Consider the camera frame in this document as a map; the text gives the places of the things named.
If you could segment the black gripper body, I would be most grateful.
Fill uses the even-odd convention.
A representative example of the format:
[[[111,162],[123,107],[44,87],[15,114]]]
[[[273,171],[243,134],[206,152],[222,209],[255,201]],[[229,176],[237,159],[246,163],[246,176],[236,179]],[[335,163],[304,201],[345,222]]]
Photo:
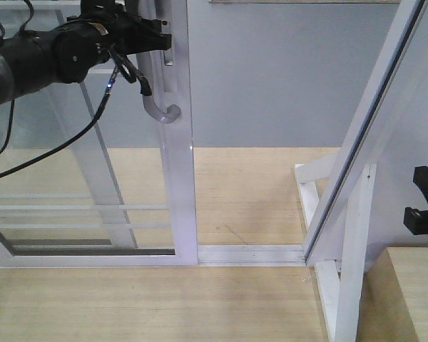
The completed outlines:
[[[107,41],[124,53],[142,53],[138,19],[115,1],[81,1],[80,19],[98,28]]]

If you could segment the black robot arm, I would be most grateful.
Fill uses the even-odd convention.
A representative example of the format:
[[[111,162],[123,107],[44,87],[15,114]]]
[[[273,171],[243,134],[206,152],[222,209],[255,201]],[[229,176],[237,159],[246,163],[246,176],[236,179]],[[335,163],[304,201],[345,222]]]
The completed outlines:
[[[82,1],[81,13],[50,31],[21,26],[0,36],[0,105],[51,85],[80,83],[112,56],[167,51],[162,22],[128,13],[115,1]]]

